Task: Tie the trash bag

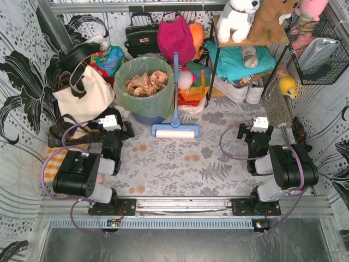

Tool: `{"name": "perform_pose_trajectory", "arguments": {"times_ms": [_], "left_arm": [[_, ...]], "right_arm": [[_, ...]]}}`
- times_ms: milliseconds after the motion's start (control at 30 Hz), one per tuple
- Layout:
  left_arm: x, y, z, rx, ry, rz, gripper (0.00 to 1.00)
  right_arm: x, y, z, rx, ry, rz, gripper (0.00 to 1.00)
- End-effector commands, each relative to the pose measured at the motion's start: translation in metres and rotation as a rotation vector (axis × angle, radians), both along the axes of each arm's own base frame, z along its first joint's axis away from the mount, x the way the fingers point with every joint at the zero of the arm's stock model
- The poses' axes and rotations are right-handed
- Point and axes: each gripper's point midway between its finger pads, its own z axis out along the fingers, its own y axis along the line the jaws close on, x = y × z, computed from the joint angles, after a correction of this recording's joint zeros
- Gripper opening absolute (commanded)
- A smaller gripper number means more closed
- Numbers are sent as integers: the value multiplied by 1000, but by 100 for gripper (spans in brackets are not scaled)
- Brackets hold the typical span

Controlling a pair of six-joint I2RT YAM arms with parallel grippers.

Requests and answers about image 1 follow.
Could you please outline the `blue trash bin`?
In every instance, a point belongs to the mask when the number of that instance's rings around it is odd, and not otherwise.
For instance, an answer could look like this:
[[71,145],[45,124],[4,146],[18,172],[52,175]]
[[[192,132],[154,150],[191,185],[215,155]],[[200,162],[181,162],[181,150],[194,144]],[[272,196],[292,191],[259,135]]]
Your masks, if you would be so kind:
[[132,112],[131,114],[137,122],[144,124],[144,125],[147,125],[147,126],[152,126],[153,124],[161,124],[165,120],[161,116],[148,117],[148,116],[143,116],[143,115],[137,114],[135,112]]

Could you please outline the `green trash bag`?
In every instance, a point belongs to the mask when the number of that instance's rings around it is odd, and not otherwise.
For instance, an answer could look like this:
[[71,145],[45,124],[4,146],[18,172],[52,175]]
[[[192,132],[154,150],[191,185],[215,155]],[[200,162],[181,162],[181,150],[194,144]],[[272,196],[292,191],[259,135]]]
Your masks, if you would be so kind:
[[114,92],[123,109],[147,117],[167,118],[175,89],[171,66],[155,57],[138,57],[115,73]]

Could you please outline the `blue lint roller mop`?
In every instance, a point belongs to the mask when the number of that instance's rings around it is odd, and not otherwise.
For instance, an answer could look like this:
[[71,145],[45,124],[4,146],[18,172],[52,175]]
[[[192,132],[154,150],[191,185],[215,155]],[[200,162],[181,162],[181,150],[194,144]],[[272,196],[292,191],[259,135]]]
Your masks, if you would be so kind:
[[171,123],[152,125],[152,136],[160,139],[197,139],[199,127],[195,124],[181,124],[178,111],[178,82],[179,82],[179,53],[175,52],[173,57],[174,65],[174,110]]

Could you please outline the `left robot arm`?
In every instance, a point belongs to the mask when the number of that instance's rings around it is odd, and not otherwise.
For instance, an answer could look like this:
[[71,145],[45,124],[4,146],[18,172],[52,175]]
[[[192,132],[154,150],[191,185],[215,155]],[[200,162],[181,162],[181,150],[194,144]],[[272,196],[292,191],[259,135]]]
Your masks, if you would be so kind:
[[98,176],[119,173],[123,141],[134,136],[131,123],[126,121],[122,127],[106,133],[101,153],[67,152],[53,180],[53,191],[90,200],[91,216],[133,216],[136,200],[119,198],[114,188],[98,181]]

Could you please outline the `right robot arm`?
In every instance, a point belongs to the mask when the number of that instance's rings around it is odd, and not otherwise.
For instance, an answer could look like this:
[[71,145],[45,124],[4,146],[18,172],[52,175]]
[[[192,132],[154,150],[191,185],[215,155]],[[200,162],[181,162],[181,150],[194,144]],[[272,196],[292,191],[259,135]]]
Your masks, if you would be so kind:
[[241,123],[237,139],[248,146],[246,167],[253,176],[269,176],[264,184],[252,189],[248,198],[233,199],[235,216],[279,216],[279,199],[300,194],[318,183],[318,170],[302,144],[269,145],[274,127],[258,128]]

